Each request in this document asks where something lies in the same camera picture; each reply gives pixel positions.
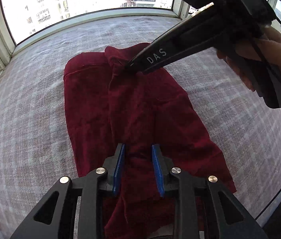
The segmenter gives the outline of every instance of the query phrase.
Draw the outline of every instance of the gray plaid cloth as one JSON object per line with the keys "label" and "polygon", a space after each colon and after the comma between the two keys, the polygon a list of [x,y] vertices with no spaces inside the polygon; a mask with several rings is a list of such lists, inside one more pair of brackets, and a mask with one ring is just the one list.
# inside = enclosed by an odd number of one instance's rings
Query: gray plaid cloth
{"label": "gray plaid cloth", "polygon": [[[63,70],[81,52],[151,42],[180,20],[122,17],[55,33],[15,56],[0,77],[0,230],[5,238],[63,175],[77,177]],[[166,67],[222,149],[236,197],[257,215],[281,187],[281,110],[265,106],[214,49]]]}

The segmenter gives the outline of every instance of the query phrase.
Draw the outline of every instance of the silver screw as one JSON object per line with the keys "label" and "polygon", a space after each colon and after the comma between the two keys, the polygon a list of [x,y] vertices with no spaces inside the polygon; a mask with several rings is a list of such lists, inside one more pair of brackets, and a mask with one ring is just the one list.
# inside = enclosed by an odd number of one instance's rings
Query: silver screw
{"label": "silver screw", "polygon": [[171,171],[176,174],[181,173],[181,169],[179,167],[174,167],[171,169]]}
{"label": "silver screw", "polygon": [[105,168],[103,168],[103,167],[100,167],[100,168],[96,169],[97,174],[103,174],[104,172],[105,172]]}
{"label": "silver screw", "polygon": [[60,178],[61,183],[67,183],[70,179],[67,176],[63,176]]}
{"label": "silver screw", "polygon": [[215,183],[215,182],[217,182],[217,181],[218,181],[218,178],[217,178],[217,177],[215,177],[215,176],[213,176],[213,175],[211,175],[211,176],[209,176],[208,180],[209,180],[210,182]]}

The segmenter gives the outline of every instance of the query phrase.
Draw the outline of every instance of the black device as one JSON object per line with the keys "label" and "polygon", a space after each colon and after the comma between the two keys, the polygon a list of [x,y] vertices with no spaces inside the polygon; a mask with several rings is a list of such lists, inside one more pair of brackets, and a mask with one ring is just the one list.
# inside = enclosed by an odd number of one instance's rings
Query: black device
{"label": "black device", "polygon": [[[176,60],[215,47],[238,63],[267,106],[281,107],[281,74],[276,66],[247,60],[234,51],[235,42],[263,37],[262,28],[276,18],[266,0],[184,0],[195,8],[213,5],[189,17],[157,38],[126,65],[132,73],[152,72]],[[78,238],[104,237],[101,202],[119,193],[125,146],[119,144],[114,156],[85,177],[64,176],[44,195],[18,226],[11,239],[73,238],[77,198],[81,196]],[[199,238],[196,197],[204,210],[205,238],[255,238],[267,236],[248,211],[215,177],[193,177],[174,167],[152,146],[157,189],[162,197],[176,201],[173,238]]]}

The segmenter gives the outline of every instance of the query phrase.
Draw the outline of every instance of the bed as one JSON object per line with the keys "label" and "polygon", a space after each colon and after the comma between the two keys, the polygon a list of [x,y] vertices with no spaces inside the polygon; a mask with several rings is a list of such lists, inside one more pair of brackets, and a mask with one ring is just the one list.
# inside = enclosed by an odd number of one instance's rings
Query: bed
{"label": "bed", "polygon": [[[63,71],[81,52],[151,42],[180,20],[118,17],[55,33],[12,58],[0,76],[0,231],[9,238],[63,175],[77,177]],[[235,196],[255,217],[281,188],[281,110],[266,107],[210,48],[166,67],[224,153]],[[263,225],[276,205],[258,220]]]}

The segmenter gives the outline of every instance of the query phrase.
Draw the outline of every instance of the white lettering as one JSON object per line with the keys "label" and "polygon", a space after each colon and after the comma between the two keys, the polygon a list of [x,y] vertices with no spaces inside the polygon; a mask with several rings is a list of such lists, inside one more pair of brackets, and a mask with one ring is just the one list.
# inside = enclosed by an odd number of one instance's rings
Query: white lettering
{"label": "white lettering", "polygon": [[148,57],[147,60],[152,64],[154,60],[151,57]]}
{"label": "white lettering", "polygon": [[162,54],[163,57],[164,57],[165,55],[167,55],[167,53],[166,53],[165,51],[163,51],[162,48],[159,49],[159,53]]}
{"label": "white lettering", "polygon": [[160,57],[157,56],[156,54],[154,54],[154,57],[155,57],[156,61],[157,61],[158,58],[160,59]]}

